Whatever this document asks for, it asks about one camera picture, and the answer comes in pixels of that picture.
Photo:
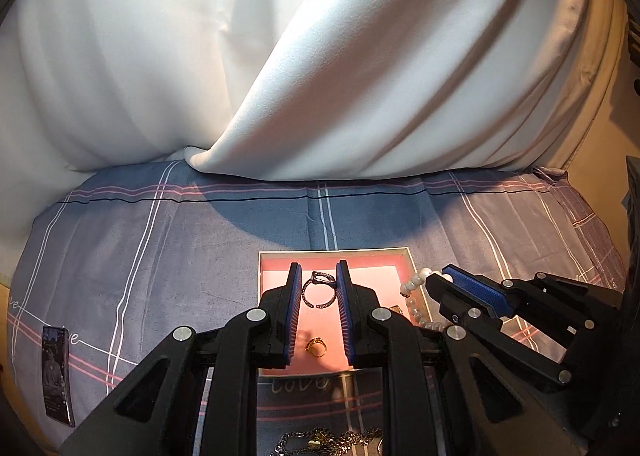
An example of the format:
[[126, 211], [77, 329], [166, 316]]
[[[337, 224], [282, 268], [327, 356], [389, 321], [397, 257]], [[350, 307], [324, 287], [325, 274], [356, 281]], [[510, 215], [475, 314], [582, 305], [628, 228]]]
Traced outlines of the teal box pink interior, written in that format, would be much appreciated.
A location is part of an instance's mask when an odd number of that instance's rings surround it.
[[[257, 288], [263, 294], [282, 286], [293, 262], [302, 267], [300, 283], [306, 284], [314, 271], [335, 274], [338, 261], [345, 260], [352, 281], [375, 290], [382, 306], [401, 313], [414, 325], [446, 324], [439, 304], [424, 287], [416, 288], [409, 298], [402, 297], [400, 286], [418, 272], [407, 247], [356, 250], [261, 251], [258, 254]], [[299, 319], [292, 363], [285, 369], [263, 369], [264, 377], [316, 377], [332, 372], [348, 372], [344, 353], [340, 310], [333, 302], [329, 308], [318, 306], [331, 300], [334, 291], [326, 285], [310, 284], [300, 302]]]

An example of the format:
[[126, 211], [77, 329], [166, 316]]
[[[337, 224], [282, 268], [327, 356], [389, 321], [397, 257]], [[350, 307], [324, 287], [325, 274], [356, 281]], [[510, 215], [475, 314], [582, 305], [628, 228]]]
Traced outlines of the blue plaid bed sheet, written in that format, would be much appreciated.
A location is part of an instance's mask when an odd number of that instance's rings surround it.
[[621, 291], [627, 274], [558, 169], [281, 184], [182, 161], [106, 169], [32, 224], [8, 303], [13, 382], [59, 447], [72, 428], [44, 408], [44, 326], [70, 334], [70, 406], [83, 420], [175, 327], [208, 331], [255, 306], [263, 251], [393, 247], [418, 268], [497, 281], [544, 271]]

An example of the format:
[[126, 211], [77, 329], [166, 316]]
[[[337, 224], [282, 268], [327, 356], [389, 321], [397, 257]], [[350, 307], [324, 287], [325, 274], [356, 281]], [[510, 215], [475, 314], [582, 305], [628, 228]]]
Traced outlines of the beige headboard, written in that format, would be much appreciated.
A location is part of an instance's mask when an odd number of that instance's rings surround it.
[[624, 0], [589, 0], [573, 75], [580, 88], [577, 110], [539, 163], [568, 172], [627, 261], [626, 158], [639, 154], [639, 68], [629, 57]]

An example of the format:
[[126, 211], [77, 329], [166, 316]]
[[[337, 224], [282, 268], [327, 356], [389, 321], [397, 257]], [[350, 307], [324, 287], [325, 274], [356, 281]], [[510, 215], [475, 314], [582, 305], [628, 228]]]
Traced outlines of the right white pillow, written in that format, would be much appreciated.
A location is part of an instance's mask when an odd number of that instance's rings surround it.
[[532, 164], [593, 73], [589, 0], [322, 0], [290, 24], [195, 169], [387, 179]]

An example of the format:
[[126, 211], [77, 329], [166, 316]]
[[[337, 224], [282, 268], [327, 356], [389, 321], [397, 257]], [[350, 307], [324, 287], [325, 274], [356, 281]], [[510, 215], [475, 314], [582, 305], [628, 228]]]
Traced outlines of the white pillow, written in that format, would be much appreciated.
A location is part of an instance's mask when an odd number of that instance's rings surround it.
[[1, 256], [89, 172], [211, 146], [276, 43], [273, 0], [1, 0]]
[[589, 0], [322, 0], [290, 24], [195, 169], [387, 179], [532, 164], [593, 73]]

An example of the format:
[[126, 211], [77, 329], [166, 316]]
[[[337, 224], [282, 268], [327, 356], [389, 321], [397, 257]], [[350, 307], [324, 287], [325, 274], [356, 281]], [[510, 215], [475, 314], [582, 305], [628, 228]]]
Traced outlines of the left white pillow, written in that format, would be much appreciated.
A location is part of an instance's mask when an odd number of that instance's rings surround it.
[[273, 0], [1, 0], [1, 256], [89, 172], [211, 146], [276, 43]]

